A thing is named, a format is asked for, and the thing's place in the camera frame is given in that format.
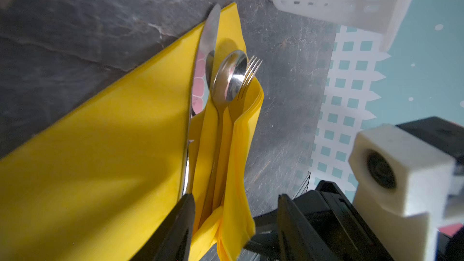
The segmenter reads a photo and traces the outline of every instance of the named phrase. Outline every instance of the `spoon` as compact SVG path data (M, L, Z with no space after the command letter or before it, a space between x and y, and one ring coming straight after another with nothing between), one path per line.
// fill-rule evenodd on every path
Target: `spoon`
M222 140L222 123L224 111L239 93L240 87L245 80L247 71L247 56L241 50L231 52L221 63L211 87L211 100L217 109L218 125L216 133L216 149L209 177L208 190L206 191L205 204L201 212L200 226L212 213L212 201L214 186L219 161L219 151Z

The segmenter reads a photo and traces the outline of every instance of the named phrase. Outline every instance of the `spoon handle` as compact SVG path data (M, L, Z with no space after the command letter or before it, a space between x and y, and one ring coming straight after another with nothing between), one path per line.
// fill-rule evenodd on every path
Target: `spoon handle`
M225 193L227 182L227 170L229 167L229 156L232 144L233 124L228 108L225 109L222 121L221 149L219 160L217 161L216 184L214 185L214 197L212 198L212 209L221 206L221 201Z
M211 174L209 176L208 190L206 191L205 203L203 205L203 210L201 212L200 226L205 222L205 220L212 213L212 200L214 197L214 186L216 184L216 175L218 171L218 161L219 153L221 150L221 140L222 140L222 122L224 117L224 109L218 109L218 122L217 122L217 132L216 132L216 149L214 150L214 158L211 168Z

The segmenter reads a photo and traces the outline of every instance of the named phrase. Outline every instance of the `fork tines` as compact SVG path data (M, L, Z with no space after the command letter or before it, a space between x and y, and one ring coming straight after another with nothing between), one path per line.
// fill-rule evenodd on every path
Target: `fork tines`
M248 66L246 67L245 78L240 87L239 97L237 97L237 100L239 98L242 98L243 95L245 95L248 85L252 82L256 72L258 71L262 63L263 63L263 60L258 59L254 55L250 58L250 61L248 62Z

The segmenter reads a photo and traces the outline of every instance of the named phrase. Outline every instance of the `spoon bowl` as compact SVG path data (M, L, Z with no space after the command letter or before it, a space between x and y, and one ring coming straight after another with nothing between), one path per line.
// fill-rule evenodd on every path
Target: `spoon bowl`
M227 107L239 93L247 71L247 56L241 50L231 52L221 63L212 84L212 101L216 108Z

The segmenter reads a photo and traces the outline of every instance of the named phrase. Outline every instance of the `patterned wallpaper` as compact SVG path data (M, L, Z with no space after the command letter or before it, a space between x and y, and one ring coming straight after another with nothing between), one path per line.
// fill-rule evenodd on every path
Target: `patterned wallpaper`
M353 199L348 157L360 130L429 116L464 125L463 7L464 0L413 0L388 53L379 52L380 34L339 27L309 189L334 181Z

